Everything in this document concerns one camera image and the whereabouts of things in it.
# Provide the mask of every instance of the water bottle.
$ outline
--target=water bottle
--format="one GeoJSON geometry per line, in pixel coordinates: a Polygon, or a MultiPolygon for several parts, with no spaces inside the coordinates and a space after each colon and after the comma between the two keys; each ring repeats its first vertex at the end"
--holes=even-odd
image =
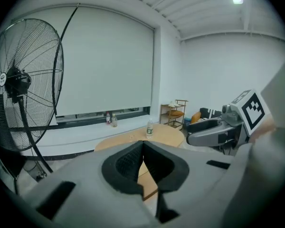
{"type": "Polygon", "coordinates": [[[106,112],[106,124],[109,125],[111,123],[111,117],[109,112],[106,112]]]}
{"type": "Polygon", "coordinates": [[[152,119],[150,118],[150,120],[147,123],[147,139],[152,138],[153,136],[153,122],[152,119]]]}
{"type": "Polygon", "coordinates": [[[117,127],[117,117],[115,114],[112,116],[112,127],[117,127]]]}

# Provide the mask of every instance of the floor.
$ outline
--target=floor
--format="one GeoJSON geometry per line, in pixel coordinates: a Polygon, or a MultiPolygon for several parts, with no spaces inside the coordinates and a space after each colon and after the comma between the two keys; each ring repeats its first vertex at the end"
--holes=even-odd
{"type": "MultiPolygon", "coordinates": [[[[187,133],[185,130],[181,130],[181,132],[185,136],[185,140],[180,145],[180,148],[192,150],[192,151],[199,151],[199,152],[216,152],[217,150],[214,150],[210,147],[204,147],[204,146],[191,146],[187,144],[186,142],[186,136],[187,133]]],[[[236,150],[232,150],[230,155],[235,155],[236,150]]],[[[49,166],[52,168],[53,171],[57,171],[59,168],[63,167],[67,163],[69,163],[72,159],[68,160],[60,160],[60,161],[47,161],[49,166]]],[[[47,172],[47,175],[49,175],[49,172],[46,170],[46,168],[40,163],[40,165],[43,167],[43,169],[47,172]]],[[[35,161],[26,161],[23,169],[21,170],[19,177],[17,179],[17,188],[18,193],[20,196],[25,195],[28,193],[35,185],[37,185],[37,176],[40,175],[40,171],[38,169],[38,165],[36,165],[35,161]]],[[[149,211],[152,213],[152,215],[155,216],[156,212],[156,205],[157,205],[157,195],[154,195],[150,199],[146,200],[145,205],[149,209],[149,211]]]]}

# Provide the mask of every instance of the standing fan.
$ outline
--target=standing fan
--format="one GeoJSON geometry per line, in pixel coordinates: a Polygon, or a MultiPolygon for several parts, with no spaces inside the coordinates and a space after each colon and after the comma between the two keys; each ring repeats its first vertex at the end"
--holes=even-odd
{"type": "Polygon", "coordinates": [[[0,146],[33,148],[50,172],[36,143],[56,111],[63,65],[61,40],[47,22],[23,19],[0,33],[0,146]]]}

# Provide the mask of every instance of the round wooden table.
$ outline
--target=round wooden table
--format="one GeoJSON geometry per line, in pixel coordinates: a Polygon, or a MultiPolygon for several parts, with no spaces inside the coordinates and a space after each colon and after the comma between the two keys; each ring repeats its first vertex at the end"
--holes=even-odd
{"type": "MultiPolygon", "coordinates": [[[[179,130],[163,124],[155,124],[153,126],[153,136],[150,139],[147,139],[146,132],[146,127],[143,127],[107,138],[96,146],[95,151],[103,150],[123,143],[135,142],[138,140],[155,141],[178,148],[184,140],[184,135],[179,130]]],[[[157,185],[148,172],[144,162],[139,169],[137,183],[143,186],[143,200],[148,199],[157,192],[157,185]]]]}

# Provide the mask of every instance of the orange cushion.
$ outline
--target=orange cushion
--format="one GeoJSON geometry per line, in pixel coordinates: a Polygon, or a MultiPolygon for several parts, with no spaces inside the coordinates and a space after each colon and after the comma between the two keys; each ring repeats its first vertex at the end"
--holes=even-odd
{"type": "Polygon", "coordinates": [[[191,117],[191,124],[196,123],[200,119],[200,112],[196,112],[192,117],[191,117]]]}
{"type": "Polygon", "coordinates": [[[171,110],[171,116],[182,116],[182,115],[184,115],[184,112],[171,110]]]}

